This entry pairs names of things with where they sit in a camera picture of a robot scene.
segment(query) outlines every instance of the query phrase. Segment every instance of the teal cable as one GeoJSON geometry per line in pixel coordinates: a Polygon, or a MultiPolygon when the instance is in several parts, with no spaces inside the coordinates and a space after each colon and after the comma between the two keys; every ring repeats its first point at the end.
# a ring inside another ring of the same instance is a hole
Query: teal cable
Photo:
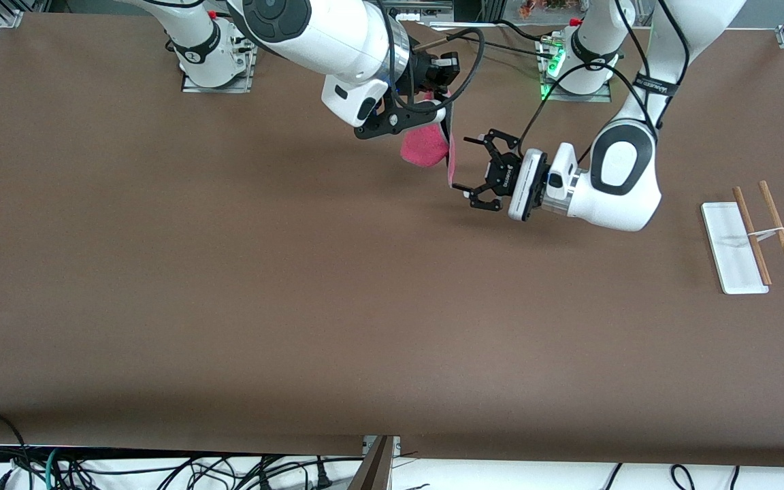
{"type": "Polygon", "coordinates": [[[53,472],[53,459],[56,457],[56,453],[58,452],[58,447],[53,451],[50,451],[50,456],[47,456],[47,464],[44,465],[44,483],[47,484],[47,490],[53,490],[53,482],[50,481],[50,474],[53,472]]]}

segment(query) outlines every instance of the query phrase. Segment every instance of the gray floor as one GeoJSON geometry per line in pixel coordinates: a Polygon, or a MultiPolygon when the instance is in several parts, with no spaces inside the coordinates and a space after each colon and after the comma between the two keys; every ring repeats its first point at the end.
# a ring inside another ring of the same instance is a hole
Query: gray floor
{"type": "MultiPolygon", "coordinates": [[[[115,0],[55,0],[53,9],[59,12],[116,13],[141,15],[143,10],[115,0]]],[[[732,27],[775,28],[784,22],[784,0],[749,0],[732,27]]]]}

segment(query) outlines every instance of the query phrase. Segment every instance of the brown tabletop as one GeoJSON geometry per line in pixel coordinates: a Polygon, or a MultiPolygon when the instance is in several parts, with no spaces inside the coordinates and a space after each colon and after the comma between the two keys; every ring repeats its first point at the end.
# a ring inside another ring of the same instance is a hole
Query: brown tabletop
{"type": "MultiPolygon", "coordinates": [[[[28,442],[355,453],[401,434],[424,457],[784,465],[779,243],[771,292],[729,297],[700,218],[740,185],[769,227],[765,179],[784,222],[771,31],[691,66],[640,233],[472,210],[398,137],[355,139],[320,75],[262,56],[252,93],[187,95],[164,43],[124,16],[0,34],[0,412],[28,442]]],[[[489,51],[455,106],[459,181],[488,158],[461,137],[522,131],[534,65],[489,51]]],[[[526,146],[582,151],[613,90],[549,103],[526,146]]]]}

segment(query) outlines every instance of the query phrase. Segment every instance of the wooden handle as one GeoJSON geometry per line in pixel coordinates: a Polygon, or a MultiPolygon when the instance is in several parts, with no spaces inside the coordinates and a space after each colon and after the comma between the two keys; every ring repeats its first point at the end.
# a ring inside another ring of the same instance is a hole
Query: wooden handle
{"type": "MultiPolygon", "coordinates": [[[[749,216],[749,208],[746,207],[746,201],[743,199],[743,191],[740,187],[734,187],[734,201],[737,201],[737,207],[740,208],[740,216],[743,217],[743,225],[746,227],[746,233],[754,233],[755,227],[752,224],[752,217],[749,216]]],[[[768,273],[768,264],[764,261],[764,254],[762,254],[762,246],[758,243],[758,238],[754,235],[749,236],[749,245],[752,246],[752,252],[755,254],[755,263],[758,264],[758,273],[762,275],[762,282],[765,286],[772,284],[770,281],[770,273],[768,273]]]]}
{"type": "MultiPolygon", "coordinates": [[[[762,189],[762,196],[764,196],[764,202],[768,204],[768,209],[770,210],[770,217],[774,221],[774,227],[782,227],[782,220],[779,219],[779,211],[776,209],[776,204],[772,201],[772,195],[770,194],[770,188],[768,187],[768,183],[766,180],[762,180],[758,182],[758,187],[762,189]]],[[[782,246],[782,253],[784,254],[784,229],[779,230],[776,232],[776,235],[779,236],[779,242],[782,246]]]]}

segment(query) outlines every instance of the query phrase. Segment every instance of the white rectangular board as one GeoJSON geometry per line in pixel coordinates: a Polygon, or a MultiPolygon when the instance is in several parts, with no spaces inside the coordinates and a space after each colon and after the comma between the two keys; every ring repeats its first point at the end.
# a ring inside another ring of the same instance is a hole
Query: white rectangular board
{"type": "Polygon", "coordinates": [[[705,202],[700,211],[704,215],[722,291],[727,295],[757,295],[770,291],[762,283],[737,203],[705,202]]]}

